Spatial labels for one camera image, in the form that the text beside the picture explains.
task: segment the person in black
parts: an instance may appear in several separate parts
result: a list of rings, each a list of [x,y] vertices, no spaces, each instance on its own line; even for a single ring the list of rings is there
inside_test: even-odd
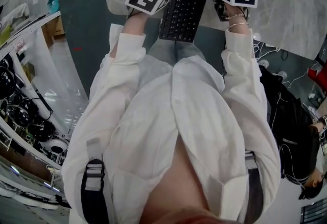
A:
[[[314,198],[321,191],[324,179],[316,162],[319,133],[326,127],[325,120],[321,118],[313,123],[310,111],[282,84],[283,78],[271,74],[262,65],[259,67],[260,82],[271,106],[269,125],[281,156],[282,178],[301,186],[299,199]]]

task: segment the gold bracelet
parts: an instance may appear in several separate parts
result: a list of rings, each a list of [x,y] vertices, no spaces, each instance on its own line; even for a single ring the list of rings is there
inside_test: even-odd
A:
[[[230,20],[230,19],[232,19],[234,17],[244,17],[245,18],[244,14],[236,14],[236,15],[231,16],[231,17],[226,17],[226,19]]]
[[[226,30],[229,32],[230,28],[232,28],[232,27],[234,27],[234,26],[237,26],[237,25],[243,25],[243,24],[249,25],[248,22],[236,23],[236,24],[230,25]]]

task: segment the red object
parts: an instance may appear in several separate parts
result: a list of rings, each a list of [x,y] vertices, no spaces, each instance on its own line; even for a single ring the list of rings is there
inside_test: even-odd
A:
[[[327,92],[327,63],[323,65],[318,74],[316,70],[308,69],[308,76]]]

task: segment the white shirt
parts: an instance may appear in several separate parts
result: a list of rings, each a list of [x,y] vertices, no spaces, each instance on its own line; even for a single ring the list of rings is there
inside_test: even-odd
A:
[[[107,54],[101,63],[62,167],[72,208],[76,174],[88,162],[86,141],[100,138],[118,223],[138,223],[150,192],[172,163],[180,133],[214,214],[244,220],[245,150],[256,156],[265,211],[275,198],[281,166],[266,121],[252,34],[226,32],[223,78],[198,56],[171,67],[146,55],[145,35],[121,34],[122,28],[111,25],[116,58]]]

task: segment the gray floor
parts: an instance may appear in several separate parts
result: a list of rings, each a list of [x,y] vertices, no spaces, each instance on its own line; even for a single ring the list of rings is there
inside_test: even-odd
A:
[[[72,57],[87,94],[92,80],[99,69],[103,56],[109,51],[109,29],[111,23],[123,25],[125,17],[113,15],[108,11],[105,0],[59,0],[60,10],[63,19],[66,37]],[[159,20],[149,19],[145,28],[147,34],[144,47],[149,48],[156,41],[159,33]],[[218,72],[222,73],[223,65],[221,52],[224,49],[224,32],[199,27],[195,38],[195,45],[203,52],[208,63]],[[262,53],[274,48],[263,47]],[[315,61],[289,53],[288,58],[281,59],[283,51],[270,53],[264,58],[270,62],[268,70],[272,73],[285,71],[288,74],[287,80],[302,76],[307,68],[310,68]],[[296,80],[290,91],[301,100],[310,104],[308,94],[311,92],[313,81],[307,75]],[[322,96],[318,86],[313,92]]]

